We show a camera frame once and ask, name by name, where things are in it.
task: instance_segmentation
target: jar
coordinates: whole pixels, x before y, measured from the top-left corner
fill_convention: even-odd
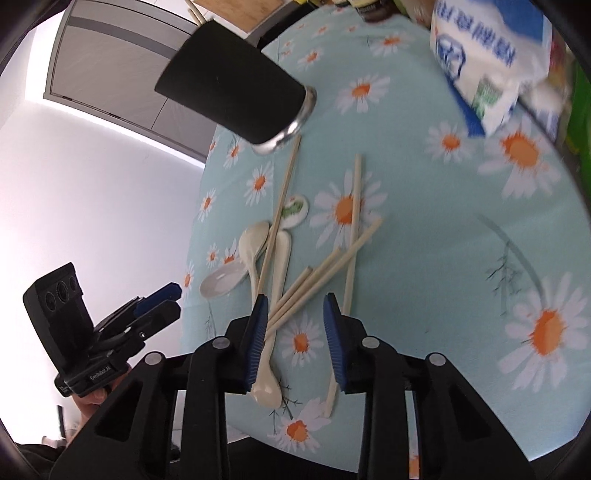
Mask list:
[[[393,0],[349,0],[367,23],[381,22],[397,13]]]

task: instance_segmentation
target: camera lens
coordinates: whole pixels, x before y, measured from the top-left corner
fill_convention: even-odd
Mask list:
[[[50,291],[48,291],[45,294],[45,305],[47,305],[47,308],[50,309],[52,312],[55,312],[56,298],[53,296],[53,294]]]
[[[68,287],[62,281],[57,284],[57,296],[63,303],[68,301]]]

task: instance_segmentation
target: table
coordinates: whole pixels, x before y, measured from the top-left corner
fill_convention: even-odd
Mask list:
[[[401,353],[444,353],[530,459],[572,439],[591,398],[589,224],[531,117],[517,107],[493,137],[468,137],[428,32],[400,16],[368,25],[353,9],[321,8],[265,54],[319,96],[291,182],[310,213],[291,231],[286,285],[348,244],[353,159],[363,154],[363,227],[378,216],[384,225],[358,256],[352,315]],[[186,351],[248,314],[248,281],[209,302],[199,284],[236,261],[247,226],[272,219],[289,154],[290,145],[260,157],[217,129],[188,255]],[[284,408],[230,395],[227,411],[232,426],[263,442],[355,471],[363,397],[341,395],[332,418],[322,417],[330,376],[322,297],[342,299],[344,279],[278,332]]]

